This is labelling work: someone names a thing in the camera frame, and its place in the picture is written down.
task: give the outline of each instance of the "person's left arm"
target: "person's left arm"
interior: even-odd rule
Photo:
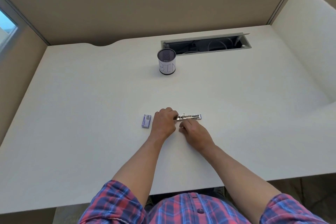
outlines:
[[[165,140],[175,131],[172,108],[156,112],[152,130],[140,149],[119,169],[93,198],[79,223],[140,223],[151,191],[156,163]]]

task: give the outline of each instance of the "purple and white box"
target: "purple and white box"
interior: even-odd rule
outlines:
[[[143,128],[149,128],[149,124],[151,122],[151,115],[149,114],[145,114],[143,117],[143,121],[142,121],[142,127]]]

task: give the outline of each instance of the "rolled-up sleeve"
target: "rolled-up sleeve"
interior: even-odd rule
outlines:
[[[146,222],[147,213],[129,188],[111,180],[93,198],[78,223]]]
[[[273,223],[326,223],[312,214],[293,197],[280,194],[275,196],[267,205],[260,218],[261,224]]]

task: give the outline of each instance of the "tiled floor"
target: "tiled floor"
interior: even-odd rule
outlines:
[[[278,190],[290,194],[307,209],[336,224],[336,173],[270,181]],[[1,224],[76,224],[88,204],[0,215]]]

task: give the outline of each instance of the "plaid shirt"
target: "plaid shirt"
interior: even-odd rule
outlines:
[[[159,202],[147,214],[125,185],[109,181],[93,198],[79,223],[250,223],[225,202],[197,193],[184,193]],[[286,194],[274,197],[260,223],[325,223]]]

